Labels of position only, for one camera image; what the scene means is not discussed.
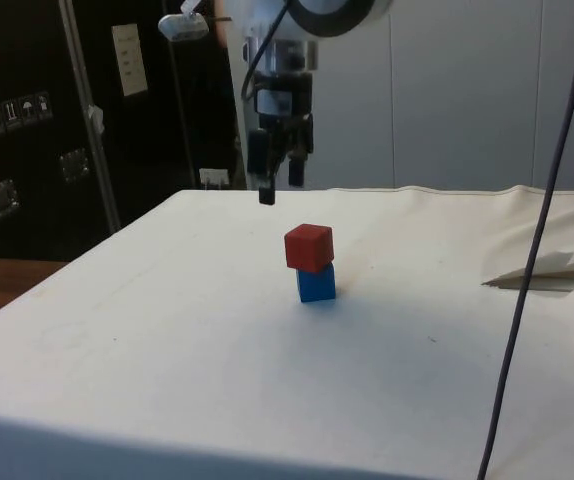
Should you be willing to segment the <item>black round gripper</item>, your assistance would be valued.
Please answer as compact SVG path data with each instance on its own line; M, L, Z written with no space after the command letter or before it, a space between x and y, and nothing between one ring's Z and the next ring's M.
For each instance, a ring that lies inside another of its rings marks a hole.
M288 130L288 184L303 188L305 164L314 150L312 111L313 76L309 73L288 75L254 74L254 109L260 115L299 117ZM272 137L264 129L248 134L247 173L258 191L259 203L275 204L276 160Z

